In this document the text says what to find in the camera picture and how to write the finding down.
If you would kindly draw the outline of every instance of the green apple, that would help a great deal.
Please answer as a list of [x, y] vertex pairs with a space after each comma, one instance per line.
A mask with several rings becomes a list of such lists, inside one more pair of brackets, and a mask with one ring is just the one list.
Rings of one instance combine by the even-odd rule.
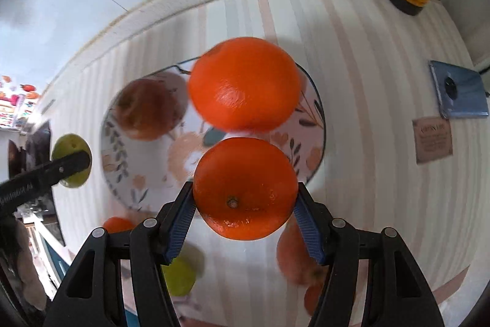
[[53, 153], [51, 153], [51, 158], [53, 160], [57, 160], [79, 150], [85, 150], [89, 154], [90, 165], [87, 169], [77, 172], [64, 180], [60, 180], [60, 183], [65, 187], [80, 187], [89, 178], [90, 170], [92, 169], [92, 152], [90, 151], [90, 147], [80, 136], [75, 135], [74, 133], [68, 133], [56, 141], [55, 148], [53, 148]]
[[173, 297], [187, 295], [195, 283], [195, 271], [180, 256], [168, 266], [161, 265], [168, 293]]

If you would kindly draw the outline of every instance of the table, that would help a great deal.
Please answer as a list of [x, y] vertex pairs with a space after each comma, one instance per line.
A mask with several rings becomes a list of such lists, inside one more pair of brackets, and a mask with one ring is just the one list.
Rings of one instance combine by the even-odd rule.
[[[314, 199], [357, 228], [395, 227], [439, 301], [451, 295], [471, 263], [487, 209], [488, 121], [451, 121], [453, 156], [416, 164], [412, 120], [438, 115], [427, 61], [472, 68], [460, 34], [436, 0], [417, 17], [388, 0], [216, 0], [187, 10], [90, 63], [48, 113], [52, 142], [74, 132], [99, 154], [100, 123], [124, 85], [236, 36], [278, 44], [315, 81], [327, 142], [308, 185]], [[110, 216], [146, 217], [115, 201], [97, 157], [84, 186], [58, 186], [53, 194], [73, 252]], [[191, 299], [200, 310], [184, 305], [182, 311], [219, 325], [307, 325], [305, 289], [288, 284], [276, 265], [280, 233], [230, 241], [195, 218], [185, 251], [199, 270]], [[362, 262], [352, 324], [362, 318], [366, 275]]]

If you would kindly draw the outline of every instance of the screw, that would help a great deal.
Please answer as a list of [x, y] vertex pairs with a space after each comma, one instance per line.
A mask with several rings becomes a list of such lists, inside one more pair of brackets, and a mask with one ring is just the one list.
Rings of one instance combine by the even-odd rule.
[[391, 238], [394, 238], [397, 236], [397, 232], [395, 229], [393, 229], [392, 227], [387, 227], [385, 229], [385, 234], [388, 236], [388, 237], [391, 237]]
[[143, 222], [144, 227], [153, 227], [156, 225], [156, 219], [155, 218], [148, 218], [146, 221]]
[[98, 239], [99, 237], [102, 237], [104, 234], [105, 234], [105, 231], [101, 227], [94, 229], [94, 231], [92, 232], [92, 236], [94, 236], [96, 239]]
[[345, 221], [341, 218], [335, 218], [332, 221], [332, 225], [338, 227], [339, 229], [342, 229], [343, 227], [345, 227]]

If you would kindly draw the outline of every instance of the floral plate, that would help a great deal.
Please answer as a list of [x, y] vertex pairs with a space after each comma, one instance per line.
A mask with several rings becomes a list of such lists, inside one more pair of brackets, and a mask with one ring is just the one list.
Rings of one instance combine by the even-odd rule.
[[261, 135], [225, 134], [203, 121], [187, 95], [190, 71], [197, 59], [170, 66], [146, 78], [164, 82], [176, 100], [176, 126], [152, 142], [130, 139], [118, 126], [113, 107], [107, 111], [100, 133], [105, 180], [111, 193], [127, 208], [158, 212], [175, 200], [182, 185], [192, 179], [200, 158], [214, 144], [233, 136], [266, 140], [288, 157], [298, 181], [308, 182], [325, 151], [325, 117], [313, 80], [298, 66], [301, 100], [291, 117], [277, 129]]

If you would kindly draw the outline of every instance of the orange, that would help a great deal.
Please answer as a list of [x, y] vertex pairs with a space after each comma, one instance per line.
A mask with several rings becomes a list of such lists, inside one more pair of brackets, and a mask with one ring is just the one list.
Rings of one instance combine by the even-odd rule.
[[102, 227], [107, 230], [108, 233], [119, 233], [121, 231], [133, 230], [135, 224], [126, 218], [119, 218], [113, 216], [104, 222]]
[[189, 95], [204, 120], [225, 132], [271, 131], [300, 100], [300, 74], [280, 47], [251, 37], [226, 40], [202, 55]]
[[297, 192], [288, 158], [260, 139], [219, 142], [204, 154], [194, 174], [194, 201], [202, 218], [233, 240], [275, 232], [290, 217]]

